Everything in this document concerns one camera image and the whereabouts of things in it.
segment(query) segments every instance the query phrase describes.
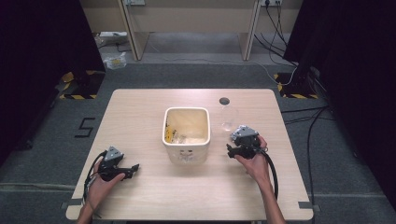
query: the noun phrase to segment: person's left hand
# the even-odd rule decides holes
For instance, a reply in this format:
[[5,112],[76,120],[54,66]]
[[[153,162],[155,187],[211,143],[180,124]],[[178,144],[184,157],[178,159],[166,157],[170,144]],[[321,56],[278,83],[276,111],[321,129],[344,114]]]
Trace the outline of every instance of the person's left hand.
[[96,178],[89,188],[86,200],[86,203],[89,204],[93,211],[96,210],[99,204],[107,197],[114,186],[125,177],[125,174],[119,174],[108,182],[103,180],[102,177],[97,174],[100,162],[101,161],[97,162],[93,168],[93,173],[96,175]]

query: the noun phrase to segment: person's right hand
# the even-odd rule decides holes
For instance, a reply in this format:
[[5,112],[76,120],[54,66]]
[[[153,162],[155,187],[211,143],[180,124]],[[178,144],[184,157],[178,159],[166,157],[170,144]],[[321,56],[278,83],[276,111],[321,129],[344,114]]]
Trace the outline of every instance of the person's right hand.
[[[260,147],[267,147],[267,143],[264,138],[258,135],[260,140]],[[271,184],[269,169],[268,169],[268,161],[265,157],[259,153],[256,154],[253,159],[247,160],[242,156],[235,155],[235,158],[244,165],[245,169],[247,169],[247,173],[256,180],[259,184]]]

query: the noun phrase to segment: black device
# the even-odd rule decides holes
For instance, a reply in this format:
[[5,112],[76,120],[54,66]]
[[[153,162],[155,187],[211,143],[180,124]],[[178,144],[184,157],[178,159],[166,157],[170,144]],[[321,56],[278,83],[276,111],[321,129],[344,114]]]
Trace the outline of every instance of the black device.
[[246,125],[240,125],[235,132],[231,134],[231,138],[236,147],[227,144],[228,156],[234,158],[240,155],[245,159],[252,159],[260,149],[260,141],[257,138],[258,132]]
[[258,132],[254,131],[246,125],[240,125],[231,134],[231,138],[233,139],[236,147],[231,147],[229,144],[227,144],[228,156],[230,158],[235,158],[235,155],[240,155],[245,159],[252,159],[254,156],[256,156],[256,154],[261,153],[265,157],[265,159],[267,159],[268,164],[270,165],[271,172],[274,178],[274,194],[277,198],[278,184],[276,169],[270,156],[267,154],[268,148],[260,147],[260,140],[258,136]]
[[124,154],[117,150],[114,147],[110,147],[108,150],[105,150],[101,154],[99,154],[96,159],[93,161],[90,171],[88,172],[87,178],[84,183],[84,200],[87,197],[88,188],[90,187],[92,181],[95,179],[94,174],[91,175],[93,166],[99,160],[99,158],[103,157],[102,161],[99,164],[97,174],[105,180],[110,181],[114,177],[119,174],[124,173],[125,177],[122,179],[132,178],[134,172],[137,172],[139,169],[139,164],[132,166],[131,168],[119,168],[118,165],[120,161],[123,159]]
[[100,162],[98,174],[105,181],[110,181],[117,175],[124,173],[125,177],[122,179],[132,178],[134,172],[139,169],[139,164],[131,168],[119,168],[118,164],[123,159],[124,154],[114,147],[110,147],[104,159]]

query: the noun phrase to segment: black curtain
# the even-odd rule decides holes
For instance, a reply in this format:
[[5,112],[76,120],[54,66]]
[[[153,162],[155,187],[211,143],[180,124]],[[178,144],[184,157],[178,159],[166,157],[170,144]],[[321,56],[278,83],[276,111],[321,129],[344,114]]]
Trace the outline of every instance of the black curtain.
[[[319,69],[341,126],[396,210],[395,8],[395,1],[304,0],[285,58]],[[326,10],[330,28],[321,35]]]
[[0,164],[67,72],[105,71],[78,0],[0,3]]

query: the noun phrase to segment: clear plastic bottle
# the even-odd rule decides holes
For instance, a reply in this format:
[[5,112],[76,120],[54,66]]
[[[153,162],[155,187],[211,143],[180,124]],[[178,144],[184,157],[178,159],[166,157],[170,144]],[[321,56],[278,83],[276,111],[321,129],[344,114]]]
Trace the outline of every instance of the clear plastic bottle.
[[96,47],[97,48],[100,48],[100,47],[102,47],[105,44],[104,43],[105,40],[99,35],[97,35],[94,39],[95,39],[95,43],[96,43]]
[[235,120],[238,117],[238,110],[230,105],[230,99],[222,97],[219,99],[221,104],[221,127],[229,132],[236,128]]

